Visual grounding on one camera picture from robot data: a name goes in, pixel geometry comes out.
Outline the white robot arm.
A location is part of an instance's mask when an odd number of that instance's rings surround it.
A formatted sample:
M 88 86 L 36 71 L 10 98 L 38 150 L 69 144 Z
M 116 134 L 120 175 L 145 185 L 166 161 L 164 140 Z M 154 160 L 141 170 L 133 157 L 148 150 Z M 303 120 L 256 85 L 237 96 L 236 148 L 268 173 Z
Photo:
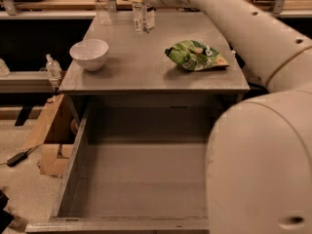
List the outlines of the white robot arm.
M 205 13 L 268 91 L 211 131 L 210 234 L 312 234 L 310 39 L 244 0 L 150 2 Z

